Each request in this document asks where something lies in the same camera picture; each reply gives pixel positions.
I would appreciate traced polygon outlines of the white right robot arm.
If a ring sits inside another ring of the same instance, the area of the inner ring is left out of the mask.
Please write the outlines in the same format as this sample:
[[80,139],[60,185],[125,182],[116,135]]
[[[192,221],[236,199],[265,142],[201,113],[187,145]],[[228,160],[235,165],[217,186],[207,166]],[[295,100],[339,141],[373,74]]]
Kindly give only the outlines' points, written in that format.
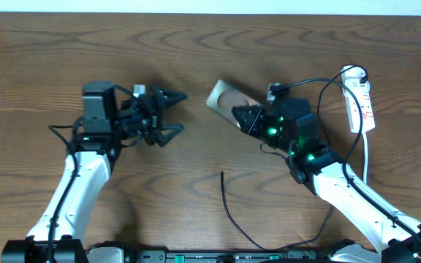
[[238,106],[232,114],[243,133],[287,153],[285,162],[294,180],[346,216],[382,262],[414,262],[421,256],[421,222],[377,194],[345,158],[321,142],[307,100]]

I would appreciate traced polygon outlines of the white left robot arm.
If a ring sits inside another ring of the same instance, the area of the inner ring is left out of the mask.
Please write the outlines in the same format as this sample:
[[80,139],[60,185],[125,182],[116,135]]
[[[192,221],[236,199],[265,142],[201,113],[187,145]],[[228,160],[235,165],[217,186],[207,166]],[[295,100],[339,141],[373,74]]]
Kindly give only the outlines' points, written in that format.
[[83,115],[68,128],[64,172],[45,212],[22,240],[9,240],[2,262],[136,262],[133,248],[115,242],[83,247],[94,205],[122,149],[140,141],[165,146],[183,131],[166,125],[164,111],[182,102],[181,91],[126,89],[108,81],[82,87]]

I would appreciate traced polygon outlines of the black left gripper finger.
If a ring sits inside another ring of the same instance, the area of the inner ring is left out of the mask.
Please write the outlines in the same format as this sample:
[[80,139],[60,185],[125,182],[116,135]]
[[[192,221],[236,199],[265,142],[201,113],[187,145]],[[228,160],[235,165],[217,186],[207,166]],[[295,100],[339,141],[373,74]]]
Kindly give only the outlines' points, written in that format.
[[153,141],[163,148],[183,130],[184,126],[181,124],[164,124],[162,127],[154,129]]
[[167,110],[188,98],[188,95],[182,91],[171,91],[158,87],[152,88],[152,94],[156,108],[159,110]]

